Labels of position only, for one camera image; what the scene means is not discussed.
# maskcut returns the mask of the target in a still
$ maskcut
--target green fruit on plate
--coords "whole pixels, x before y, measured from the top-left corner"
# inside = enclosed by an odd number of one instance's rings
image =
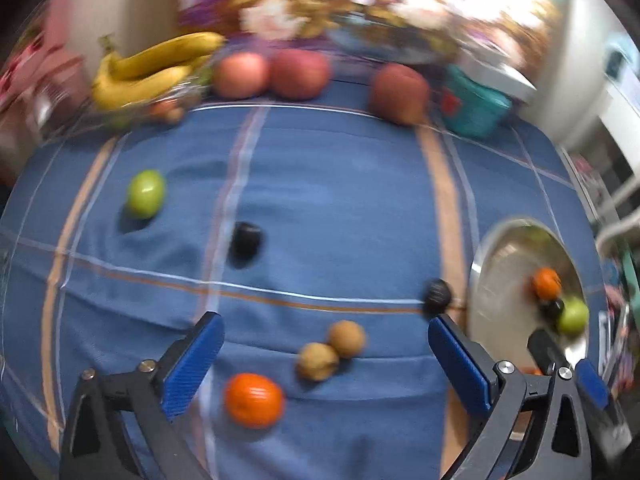
[[[146,220],[155,216],[164,203],[164,177],[156,170],[145,170],[129,183],[127,209],[135,218]]]
[[[541,246],[544,246],[545,244],[549,243],[550,240],[553,240],[549,233],[536,227],[530,227],[528,229],[527,237],[532,242],[535,242]]]
[[[564,310],[560,315],[556,328],[558,332],[569,337],[577,337],[587,327],[589,309],[579,298],[564,300]]]

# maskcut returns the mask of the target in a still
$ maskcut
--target tangerine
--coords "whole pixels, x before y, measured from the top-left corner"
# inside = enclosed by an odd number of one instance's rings
[[[560,296],[562,284],[558,273],[549,267],[543,267],[532,279],[533,290],[540,300],[555,300]]]
[[[158,101],[149,107],[149,115],[157,121],[164,121],[167,115],[177,107],[177,103],[173,99]]]
[[[236,423],[261,430],[282,416],[284,394],[276,383],[262,375],[238,374],[226,384],[225,407]]]

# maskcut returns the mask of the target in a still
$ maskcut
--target silver plate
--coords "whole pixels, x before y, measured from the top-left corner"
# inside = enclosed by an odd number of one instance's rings
[[[529,336],[538,327],[547,326],[530,288],[531,277],[540,267],[551,267],[558,273],[562,296],[584,301],[571,258],[556,236],[533,219],[510,219],[494,227],[471,266],[469,337],[494,360],[507,359],[523,372],[536,368],[527,351]],[[550,332],[573,366],[586,356],[588,329],[573,340]]]

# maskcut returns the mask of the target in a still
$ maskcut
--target banana bunch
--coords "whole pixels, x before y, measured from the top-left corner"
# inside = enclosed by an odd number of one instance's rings
[[[225,38],[198,32],[174,38],[121,57],[108,37],[102,38],[105,56],[92,85],[94,102],[103,110],[148,101],[167,92],[201,67]]]

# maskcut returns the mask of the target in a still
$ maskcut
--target teal bag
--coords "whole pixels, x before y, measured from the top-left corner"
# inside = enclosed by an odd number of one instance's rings
[[[471,81],[456,65],[447,67],[440,111],[448,130],[463,137],[484,139],[511,110],[511,100]]]

